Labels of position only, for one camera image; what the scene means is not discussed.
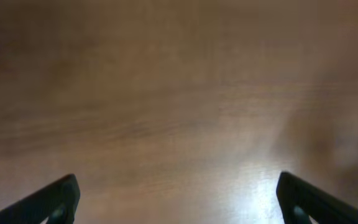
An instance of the wooden table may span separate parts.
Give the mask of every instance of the wooden table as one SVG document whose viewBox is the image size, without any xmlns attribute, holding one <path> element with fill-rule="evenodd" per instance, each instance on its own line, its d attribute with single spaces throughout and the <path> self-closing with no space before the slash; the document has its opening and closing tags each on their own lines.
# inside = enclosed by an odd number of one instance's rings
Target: wooden table
<svg viewBox="0 0 358 224">
<path fill-rule="evenodd" d="M 358 207 L 358 0 L 0 0 L 0 209 L 282 223 L 281 170 Z"/>
</svg>

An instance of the black object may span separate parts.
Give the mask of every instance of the black object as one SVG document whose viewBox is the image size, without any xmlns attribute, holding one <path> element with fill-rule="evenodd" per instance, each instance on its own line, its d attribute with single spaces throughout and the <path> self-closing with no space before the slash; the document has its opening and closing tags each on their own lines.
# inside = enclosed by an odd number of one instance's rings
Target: black object
<svg viewBox="0 0 358 224">
<path fill-rule="evenodd" d="M 80 200 L 74 174 L 66 175 L 0 211 L 0 224 L 72 224 Z"/>
<path fill-rule="evenodd" d="M 358 223 L 358 210 L 313 187 L 288 172 L 282 172 L 276 189 L 286 224 Z"/>
</svg>

